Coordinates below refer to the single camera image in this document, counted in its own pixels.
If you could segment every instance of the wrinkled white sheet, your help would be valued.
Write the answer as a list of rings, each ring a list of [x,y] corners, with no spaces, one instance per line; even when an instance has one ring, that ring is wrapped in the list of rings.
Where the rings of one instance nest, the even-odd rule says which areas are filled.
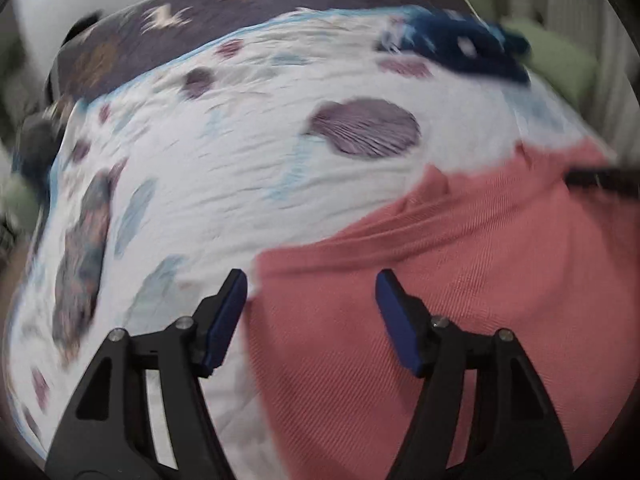
[[[591,135],[535,77],[528,89],[457,76],[431,62],[431,76],[424,78],[380,70],[377,62],[389,54],[373,46],[389,17],[404,11],[300,10],[237,31],[76,108],[52,170],[46,232],[4,353],[16,422],[43,456],[112,328],[143,333],[165,327],[216,293],[233,267],[244,269],[254,288],[256,254],[333,235],[405,193],[427,163],[474,170],[506,158],[520,140],[562,148]],[[226,43],[228,53],[231,39],[242,40],[242,48],[226,59],[218,48]],[[197,67],[209,68],[215,81],[201,97],[187,99],[184,76]],[[324,139],[302,135],[322,102],[355,97],[381,98],[411,112],[420,144],[373,160],[345,156]],[[91,147],[73,164],[79,139]],[[78,358],[65,368],[50,334],[65,232],[77,221],[94,174],[126,157],[112,200],[94,322]],[[171,464],[158,376],[150,374],[149,383],[158,455]],[[238,478],[285,478],[241,325],[224,365],[202,386]]]

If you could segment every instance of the patterned bedsheet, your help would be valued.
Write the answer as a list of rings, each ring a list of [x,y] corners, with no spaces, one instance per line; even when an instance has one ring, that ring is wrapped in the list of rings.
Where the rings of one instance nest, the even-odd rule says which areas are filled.
[[[102,20],[65,45],[52,81],[57,94],[91,101],[209,41],[298,7],[402,5],[470,12],[465,0],[147,0]]]
[[[377,52],[382,31],[412,12],[299,10],[77,105],[2,353],[15,421],[39,453],[113,327],[158,330],[215,293],[233,267],[248,272],[251,293],[262,250],[335,234],[404,194],[427,163],[471,170],[506,158],[520,140],[563,148],[591,135],[534,76],[523,88]],[[69,233],[106,213],[86,198],[97,174],[108,176],[111,221],[100,291],[87,308],[62,301],[56,285],[77,254]],[[154,443],[171,465],[158,385],[150,373]],[[202,387],[238,478],[286,478],[242,329]]]

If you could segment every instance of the pink ribbed fabric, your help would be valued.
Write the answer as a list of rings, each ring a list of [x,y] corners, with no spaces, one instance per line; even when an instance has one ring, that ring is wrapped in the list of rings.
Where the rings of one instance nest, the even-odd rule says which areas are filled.
[[[520,146],[472,177],[429,168],[409,195],[335,237],[258,257],[250,357],[292,480],[384,479],[398,452],[421,384],[376,306],[384,267],[464,330],[515,330],[574,464],[584,461],[640,370],[640,207],[562,182],[569,163],[600,162],[588,142],[553,154]],[[468,438],[468,379],[450,463]]]

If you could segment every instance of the navy blue garment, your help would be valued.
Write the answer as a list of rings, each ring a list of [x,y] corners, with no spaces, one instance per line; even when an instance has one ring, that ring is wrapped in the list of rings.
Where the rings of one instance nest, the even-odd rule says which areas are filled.
[[[450,10],[420,9],[396,27],[383,35],[383,50],[411,50],[454,72],[529,83],[529,74],[514,58],[529,51],[529,42],[500,25]]]

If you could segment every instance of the silver bolt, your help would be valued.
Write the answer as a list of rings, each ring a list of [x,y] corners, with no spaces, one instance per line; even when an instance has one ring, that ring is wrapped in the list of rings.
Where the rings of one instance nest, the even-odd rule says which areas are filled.
[[[449,318],[444,316],[433,316],[431,318],[431,326],[434,328],[446,328],[449,326]]]
[[[193,325],[193,317],[191,316],[179,317],[178,320],[175,322],[175,325],[180,330],[187,330],[188,328],[191,328]]]
[[[111,330],[111,332],[109,332],[109,341],[116,343],[120,341],[126,334],[127,331],[123,328],[114,328],[113,330]]]
[[[498,337],[504,341],[505,343],[510,343],[513,341],[513,332],[508,328],[503,328],[498,332]]]

